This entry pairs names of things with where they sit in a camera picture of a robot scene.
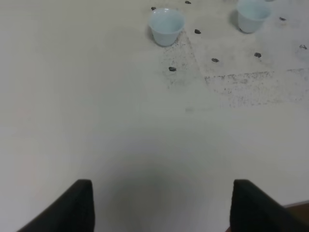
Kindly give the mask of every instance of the table surface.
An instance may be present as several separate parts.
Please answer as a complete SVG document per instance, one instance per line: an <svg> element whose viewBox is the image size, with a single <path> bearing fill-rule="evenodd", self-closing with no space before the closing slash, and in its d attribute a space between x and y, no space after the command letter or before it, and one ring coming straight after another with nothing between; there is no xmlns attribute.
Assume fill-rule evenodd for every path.
<svg viewBox="0 0 309 232"><path fill-rule="evenodd" d="M309 199L309 2L269 2L254 34L235 0L191 2L0 0L1 231L78 178L96 231L223 232L236 178ZM151 7L185 15L173 46Z"/></svg>

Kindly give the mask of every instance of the small cup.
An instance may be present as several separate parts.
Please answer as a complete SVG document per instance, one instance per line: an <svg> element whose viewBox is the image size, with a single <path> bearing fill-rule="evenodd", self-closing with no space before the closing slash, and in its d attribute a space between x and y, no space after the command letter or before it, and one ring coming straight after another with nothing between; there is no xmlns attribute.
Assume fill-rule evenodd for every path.
<svg viewBox="0 0 309 232"><path fill-rule="evenodd" d="M149 26L158 45L171 46L184 27L184 16L173 9L156 9L152 11Z"/></svg>
<svg viewBox="0 0 309 232"><path fill-rule="evenodd" d="M257 31L270 16L271 9L264 0L239 0L238 26L245 33Z"/></svg>

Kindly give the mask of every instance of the plastic cup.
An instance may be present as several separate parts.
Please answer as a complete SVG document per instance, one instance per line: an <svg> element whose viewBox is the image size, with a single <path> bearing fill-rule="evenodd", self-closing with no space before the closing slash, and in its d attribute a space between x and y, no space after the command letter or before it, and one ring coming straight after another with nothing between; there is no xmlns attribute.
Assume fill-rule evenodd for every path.
<svg viewBox="0 0 309 232"><path fill-rule="evenodd" d="M269 3L264 0L239 0L237 3L238 26L245 33L257 31L270 16Z"/></svg>
<svg viewBox="0 0 309 232"><path fill-rule="evenodd" d="M170 46L176 41L184 27L184 16L177 10L156 9L152 11L149 26L158 45Z"/></svg>

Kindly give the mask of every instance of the dark pebble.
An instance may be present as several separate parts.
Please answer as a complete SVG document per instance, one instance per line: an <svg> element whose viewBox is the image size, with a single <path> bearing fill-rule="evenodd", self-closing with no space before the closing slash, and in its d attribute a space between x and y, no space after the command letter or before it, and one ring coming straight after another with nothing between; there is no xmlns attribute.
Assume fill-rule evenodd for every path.
<svg viewBox="0 0 309 232"><path fill-rule="evenodd" d="M303 45L303 44L300 45L299 47L302 48L302 49L306 49L307 50L307 47L305 45Z"/></svg>
<svg viewBox="0 0 309 232"><path fill-rule="evenodd" d="M256 52L256 53L254 54L254 56L260 58L262 55L261 55L261 53Z"/></svg>
<svg viewBox="0 0 309 232"><path fill-rule="evenodd" d="M169 70L170 70L171 72L174 72L174 71L176 71L176 68L174 68L174 67L169 67Z"/></svg>

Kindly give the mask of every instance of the cup rim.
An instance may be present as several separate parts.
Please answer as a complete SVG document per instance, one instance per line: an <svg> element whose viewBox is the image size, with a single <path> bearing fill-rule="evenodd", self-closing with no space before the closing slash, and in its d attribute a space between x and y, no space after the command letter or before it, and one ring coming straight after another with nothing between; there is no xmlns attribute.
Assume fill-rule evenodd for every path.
<svg viewBox="0 0 309 232"><path fill-rule="evenodd" d="M153 27L151 27L151 24L150 24L151 17L152 17L157 11L162 11L162 10L164 10L164 9L171 10L171 11L175 11L175 12L177 12L178 14L181 15L181 17L183 18L183 25L181 26L181 28L180 28L179 30L174 31L174 32L168 32L168 33L166 33L166 32L159 32L159 31L153 29ZM157 32L157 33L159 33L159 34L162 34L162 35L177 34L177 33L179 33L180 31L182 31L184 25L185 25L185 20L184 20L183 14L182 14L180 11L176 10L176 9L171 9L171 8L167 8L167 7L165 7L165 8L158 8L158 9L155 9L154 11L152 11L152 12L151 12L151 15L150 15L150 17L149 17L149 20L148 20L148 26L151 28L151 30L153 30L153 31L155 31L155 32Z"/></svg>
<svg viewBox="0 0 309 232"><path fill-rule="evenodd" d="M241 16L243 16L244 18L246 18L246 19L248 19L248 20L251 20L251 21L257 21L257 22L261 22L261 21L265 21L265 19L267 19L269 16L270 16L270 14L271 14L271 8L267 5L267 3L266 2L258 2L260 5L263 5L264 7L265 7L265 9L267 10L267 16L266 17L264 17L264 18L249 18L249 17L246 17L245 15L243 15L242 13L241 13L241 11L239 10L239 8L240 8L240 6L241 6L241 4L243 4L244 2L249 2L249 1L255 1L255 2L257 2L256 0L239 0L238 2L237 2L237 6L236 6L236 9L237 9L237 12L239 13L239 14L241 14Z"/></svg>

